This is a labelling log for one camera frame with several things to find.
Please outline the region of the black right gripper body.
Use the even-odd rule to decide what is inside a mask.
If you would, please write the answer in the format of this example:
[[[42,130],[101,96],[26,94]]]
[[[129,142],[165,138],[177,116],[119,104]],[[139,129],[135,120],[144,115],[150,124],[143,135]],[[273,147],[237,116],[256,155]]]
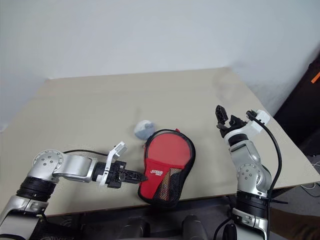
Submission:
[[[241,122],[231,120],[229,121],[229,126],[226,126],[221,121],[219,121],[216,127],[219,129],[221,137],[224,138],[231,131],[239,129],[241,127]]]

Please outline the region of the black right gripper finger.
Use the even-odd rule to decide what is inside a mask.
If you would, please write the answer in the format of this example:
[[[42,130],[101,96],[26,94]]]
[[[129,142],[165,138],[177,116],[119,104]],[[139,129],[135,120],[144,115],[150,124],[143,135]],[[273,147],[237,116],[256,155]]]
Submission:
[[[226,121],[229,119],[225,108],[221,105],[216,106],[215,116],[217,118],[217,123],[220,125],[225,125]]]
[[[241,120],[239,117],[236,117],[234,115],[230,116],[229,125],[230,127],[244,127],[247,124],[247,122]]]

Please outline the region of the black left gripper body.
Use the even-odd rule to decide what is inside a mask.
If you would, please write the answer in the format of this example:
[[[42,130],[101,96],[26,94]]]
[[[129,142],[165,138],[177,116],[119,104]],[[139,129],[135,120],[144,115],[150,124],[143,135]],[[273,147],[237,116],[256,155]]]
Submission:
[[[122,181],[120,174],[125,170],[127,163],[124,161],[115,161],[111,163],[105,184],[108,188],[121,188]]]

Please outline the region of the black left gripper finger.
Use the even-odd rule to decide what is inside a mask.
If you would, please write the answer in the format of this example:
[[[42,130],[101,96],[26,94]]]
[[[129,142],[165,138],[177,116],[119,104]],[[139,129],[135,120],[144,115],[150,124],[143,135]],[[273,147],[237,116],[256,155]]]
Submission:
[[[120,179],[147,179],[147,177],[138,171],[133,171],[133,170],[123,170],[120,174],[119,174],[119,178]]]
[[[142,180],[140,178],[130,178],[130,177],[124,177],[124,178],[119,178],[119,180],[121,182],[125,182],[125,183],[130,183],[130,184],[139,184],[142,182]]]

